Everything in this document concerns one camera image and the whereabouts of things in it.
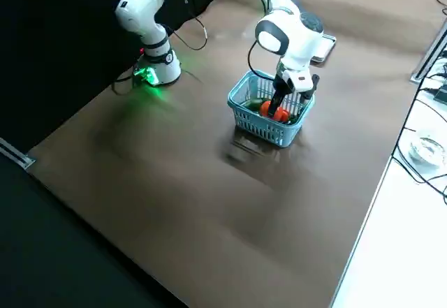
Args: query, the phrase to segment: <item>blue plastic basket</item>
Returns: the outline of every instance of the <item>blue plastic basket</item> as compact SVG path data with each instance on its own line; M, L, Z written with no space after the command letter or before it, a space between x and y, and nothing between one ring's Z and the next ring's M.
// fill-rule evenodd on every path
M288 147L301 129L305 117L314 105L315 98L312 96L311 100L303 107L300 103L299 93L295 92L285 97L281 107L289 111L291 115L298 115L298 112L302 110L298 121L291 125L285 125L273 119L259 116L242 106L247 100L253 98L271 99L274 94L273 77L262 71L257 72L272 78L272 80L264 80L249 71L239 80L228 95L228 105L233 109L236 125L268 142L272 142L280 147Z

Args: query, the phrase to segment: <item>white desk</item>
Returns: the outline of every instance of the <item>white desk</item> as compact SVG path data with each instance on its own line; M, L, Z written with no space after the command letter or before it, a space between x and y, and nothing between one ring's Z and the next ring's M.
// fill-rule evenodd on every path
M429 75L440 71L439 64ZM423 86L439 87L440 79L426 79ZM418 94L447 118L447 106L432 97ZM410 110L406 127L440 129L447 138L447 124L419 102ZM404 131L399 139L404 153L411 134ZM447 177L431 182L443 191ZM447 307L447 205L395 160L386 166L331 307Z

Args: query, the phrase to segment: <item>black curtain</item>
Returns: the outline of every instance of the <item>black curtain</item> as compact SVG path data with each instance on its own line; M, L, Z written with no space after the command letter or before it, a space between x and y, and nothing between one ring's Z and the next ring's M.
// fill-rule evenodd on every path
M28 152L139 54L115 18L119 0L3 0L0 138ZM212 0L166 0L157 20L178 29Z

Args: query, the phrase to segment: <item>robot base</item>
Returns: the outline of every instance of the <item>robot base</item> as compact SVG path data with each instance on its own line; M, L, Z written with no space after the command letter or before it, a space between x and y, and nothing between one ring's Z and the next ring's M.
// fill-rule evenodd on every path
M156 87L172 84L178 80L182 69L180 68L180 61L174 51L172 51L169 59L166 62L153 63L143 54L135 65L133 74L138 75L140 70L151 69L150 73L152 76L143 79L151 86Z

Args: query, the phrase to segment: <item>red tomato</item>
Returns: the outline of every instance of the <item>red tomato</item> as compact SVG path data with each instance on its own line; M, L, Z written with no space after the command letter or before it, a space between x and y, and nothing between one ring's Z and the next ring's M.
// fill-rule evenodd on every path
M267 117L268 116L268 107L270 106L270 101L266 101L262 104L259 114L261 116ZM277 111L275 111L273 115L273 120L277 122L287 122L288 118L290 117L290 114L287 110L283 109L282 107L278 107Z

